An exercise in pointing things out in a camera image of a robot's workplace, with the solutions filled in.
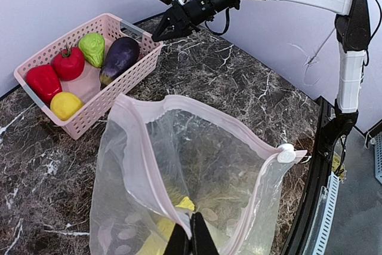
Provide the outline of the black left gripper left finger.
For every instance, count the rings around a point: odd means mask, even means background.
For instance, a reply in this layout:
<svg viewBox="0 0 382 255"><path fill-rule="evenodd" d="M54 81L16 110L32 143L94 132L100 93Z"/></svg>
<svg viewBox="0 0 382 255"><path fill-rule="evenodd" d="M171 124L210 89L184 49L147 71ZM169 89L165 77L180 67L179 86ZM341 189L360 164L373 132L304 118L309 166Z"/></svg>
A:
<svg viewBox="0 0 382 255"><path fill-rule="evenodd" d="M189 255L190 240L184 229L176 224L165 249L165 255Z"/></svg>

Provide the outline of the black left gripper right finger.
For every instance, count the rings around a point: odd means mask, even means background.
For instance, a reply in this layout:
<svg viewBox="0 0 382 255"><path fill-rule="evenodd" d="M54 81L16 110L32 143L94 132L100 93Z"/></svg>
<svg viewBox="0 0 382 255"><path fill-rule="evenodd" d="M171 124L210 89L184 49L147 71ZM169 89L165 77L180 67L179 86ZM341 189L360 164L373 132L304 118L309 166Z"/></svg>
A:
<svg viewBox="0 0 382 255"><path fill-rule="evenodd" d="M192 232L191 251L193 255L219 255L200 212L192 214L190 227Z"/></svg>

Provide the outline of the clear zip top bag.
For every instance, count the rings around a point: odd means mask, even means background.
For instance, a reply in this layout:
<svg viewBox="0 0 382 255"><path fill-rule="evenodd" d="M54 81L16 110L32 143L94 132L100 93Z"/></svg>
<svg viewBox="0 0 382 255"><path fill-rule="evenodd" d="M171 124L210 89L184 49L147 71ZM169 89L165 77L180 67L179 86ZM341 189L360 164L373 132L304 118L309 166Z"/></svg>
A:
<svg viewBox="0 0 382 255"><path fill-rule="evenodd" d="M98 150L91 254L163 254L200 212L219 254L269 254L284 175L306 155L190 97L119 95Z"/></svg>

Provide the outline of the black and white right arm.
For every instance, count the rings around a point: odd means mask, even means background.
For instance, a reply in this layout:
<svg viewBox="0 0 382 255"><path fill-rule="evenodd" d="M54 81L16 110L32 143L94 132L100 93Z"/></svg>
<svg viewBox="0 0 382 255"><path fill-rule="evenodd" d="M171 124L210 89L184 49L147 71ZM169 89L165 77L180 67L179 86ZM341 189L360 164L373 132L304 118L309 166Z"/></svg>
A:
<svg viewBox="0 0 382 255"><path fill-rule="evenodd" d="M311 96L325 96L315 154L330 160L356 125L359 95L376 29L372 0L159 0L167 6L155 42L205 27L224 33Z"/></svg>

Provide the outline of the green toy chayote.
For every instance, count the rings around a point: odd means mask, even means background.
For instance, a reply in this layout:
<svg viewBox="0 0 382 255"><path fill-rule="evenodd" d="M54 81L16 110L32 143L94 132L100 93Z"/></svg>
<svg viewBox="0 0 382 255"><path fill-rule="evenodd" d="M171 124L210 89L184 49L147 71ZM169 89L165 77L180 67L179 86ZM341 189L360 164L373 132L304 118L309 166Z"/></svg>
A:
<svg viewBox="0 0 382 255"><path fill-rule="evenodd" d="M89 33L79 40L78 48L85 60L95 68L101 68L104 61L105 40L99 33Z"/></svg>

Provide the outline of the pink perforated plastic basket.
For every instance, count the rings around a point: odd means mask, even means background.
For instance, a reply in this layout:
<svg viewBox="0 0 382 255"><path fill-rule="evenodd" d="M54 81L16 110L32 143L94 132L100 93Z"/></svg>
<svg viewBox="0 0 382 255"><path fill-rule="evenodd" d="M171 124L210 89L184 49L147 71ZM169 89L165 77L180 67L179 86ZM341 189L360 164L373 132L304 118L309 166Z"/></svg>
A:
<svg viewBox="0 0 382 255"><path fill-rule="evenodd" d="M25 77L32 68L50 64L66 44L77 46L79 40L88 33L103 35L106 49L120 37L135 38L140 45L140 56L133 67L105 88L101 87L99 69L89 63L85 64L84 71L79 78L73 81L63 81L61 83L63 91L79 97L84 106L67 121L61 121L29 87ZM104 13L57 38L38 51L15 68L14 77L41 111L72 139L77 140L113 106L119 94L129 92L155 69L162 46L162 42L154 42L151 34L143 29L111 13Z"/></svg>

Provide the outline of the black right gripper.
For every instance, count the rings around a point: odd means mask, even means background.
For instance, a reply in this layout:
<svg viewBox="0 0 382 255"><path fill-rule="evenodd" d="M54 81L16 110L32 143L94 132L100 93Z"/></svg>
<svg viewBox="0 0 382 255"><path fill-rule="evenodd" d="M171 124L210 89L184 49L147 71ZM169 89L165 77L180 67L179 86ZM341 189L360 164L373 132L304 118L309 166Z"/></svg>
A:
<svg viewBox="0 0 382 255"><path fill-rule="evenodd" d="M199 32L198 25L206 13L206 0L191 0L184 5L175 4L164 12L152 34L155 42L184 38Z"/></svg>

